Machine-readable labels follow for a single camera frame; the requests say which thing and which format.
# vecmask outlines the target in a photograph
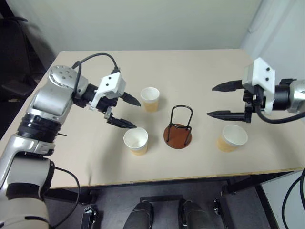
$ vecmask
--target cup rim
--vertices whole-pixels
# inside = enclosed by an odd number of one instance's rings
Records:
[[[147,98],[145,98],[145,97],[143,96],[143,92],[144,92],[145,90],[149,90],[149,89],[152,89],[152,90],[154,90],[154,91],[157,92],[156,98],[154,98],[154,99],[147,99]],[[141,96],[141,98],[142,98],[142,100],[143,100],[144,102],[151,104],[151,103],[156,102],[156,101],[159,99],[159,97],[160,97],[160,91],[159,91],[157,88],[155,88],[155,87],[145,87],[145,88],[143,88],[143,89],[141,90],[140,96]]]
[[[127,133],[130,133],[130,132],[132,132],[132,131],[134,131],[135,129],[141,129],[141,130],[144,130],[144,131],[145,131],[144,133],[145,133],[146,141],[145,141],[145,143],[144,143],[143,145],[141,145],[140,147],[131,147],[131,146],[129,146],[129,144],[126,143],[126,140],[125,140],[126,134],[127,134]],[[135,128],[135,129],[129,129],[129,130],[127,130],[127,131],[125,132],[125,134],[124,134],[123,141],[124,141],[125,145],[126,145],[128,148],[130,148],[130,149],[132,149],[132,150],[139,150],[139,149],[142,149],[142,148],[147,144],[147,141],[148,141],[148,133],[147,133],[147,131],[146,131],[144,128],[142,128],[142,127],[137,127],[137,128]]]
[[[231,142],[230,140],[228,140],[228,136],[226,137],[225,130],[226,130],[227,128],[231,127],[231,126],[237,127],[237,128],[243,133],[243,135],[244,135],[244,136],[243,136],[243,137],[244,137],[243,140],[241,140],[240,142]],[[230,125],[226,125],[226,126],[223,128],[223,130],[222,130],[222,138],[223,138],[223,140],[224,140],[227,144],[229,144],[229,145],[231,145],[231,146],[242,146],[242,145],[246,144],[246,142],[248,141],[248,134],[247,134],[247,132],[245,131],[245,129],[243,129],[241,126],[235,125],[235,124],[230,124]]]

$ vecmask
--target floor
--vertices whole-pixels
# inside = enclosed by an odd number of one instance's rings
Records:
[[[183,195],[185,199],[198,203],[206,212],[207,229],[225,229],[220,216],[214,212],[214,199],[220,195],[225,181],[196,181],[177,184],[143,184],[127,187],[100,188],[95,203],[98,220],[94,229],[122,229],[124,223],[140,197],[160,195]],[[263,207],[254,188],[228,195],[232,220],[236,229],[269,229]],[[61,220],[73,206],[56,200],[46,200],[51,225]],[[178,201],[153,202],[155,229],[177,229]],[[83,210],[79,205],[75,212],[58,229],[81,228]]]

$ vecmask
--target black wire frame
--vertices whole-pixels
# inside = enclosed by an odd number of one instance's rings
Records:
[[[179,125],[176,125],[176,124],[173,123],[173,111],[174,111],[174,109],[176,109],[177,107],[185,107],[185,108],[187,108],[187,109],[189,109],[189,110],[191,111],[191,116],[190,116],[189,121],[188,121],[188,123],[187,123],[186,126],[179,126]],[[175,126],[175,127],[177,127],[177,128],[180,128],[180,129],[189,130],[189,133],[188,133],[188,135],[187,135],[187,137],[186,137],[186,139],[185,139],[185,142],[184,142],[184,145],[186,145],[186,143],[188,142],[189,137],[190,137],[190,135],[191,135],[191,131],[192,131],[192,128],[190,127],[190,122],[191,122],[192,116],[193,116],[193,110],[192,110],[192,108],[190,108],[189,106],[186,106],[186,105],[176,105],[176,106],[174,106],[174,107],[172,108],[172,113],[171,113],[171,122],[168,124],[168,132],[167,132],[167,139],[166,139],[166,142],[169,142],[169,140],[170,140],[170,129],[171,129],[171,127],[172,127],[172,126]]]

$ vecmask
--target beige tabletop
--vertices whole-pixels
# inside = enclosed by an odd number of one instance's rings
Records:
[[[95,52],[61,52],[52,65],[67,65]],[[212,92],[219,83],[239,80],[251,59],[243,50],[191,51],[107,51],[113,55],[126,81],[126,92],[140,100],[145,87],[159,89],[160,107],[155,113],[123,102],[113,108],[114,117],[127,119],[143,127],[149,135],[148,152],[135,156],[123,143],[126,129],[106,123],[103,114],[72,106],[57,136],[50,159],[58,167],[73,172],[82,186],[126,184],[181,178],[222,177],[273,173],[301,169],[305,164],[304,123],[300,120],[280,125],[267,124],[253,114],[252,123],[225,122],[211,118],[207,112],[231,110],[243,112],[243,91]],[[96,57],[83,64],[82,75],[99,85],[112,71],[107,57]],[[36,90],[47,80],[46,75]],[[33,95],[26,101],[0,142],[2,153],[11,134],[16,133]],[[163,131],[170,121],[171,108],[190,106],[193,138],[184,149],[170,148]],[[188,112],[177,109],[174,122],[186,124]],[[271,118],[291,115],[273,112]],[[216,147],[222,128],[238,124],[248,133],[248,143],[224,153]],[[56,171],[52,187],[75,186],[73,178]]]

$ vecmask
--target white paper cup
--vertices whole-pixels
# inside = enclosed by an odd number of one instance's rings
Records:
[[[147,151],[148,134],[141,127],[129,129],[124,134],[124,143],[130,151],[135,155],[143,155]]]
[[[217,140],[217,146],[224,152],[231,152],[248,141],[247,132],[238,125],[226,125]]]
[[[160,92],[157,88],[146,87],[140,95],[146,111],[155,112],[158,110]]]

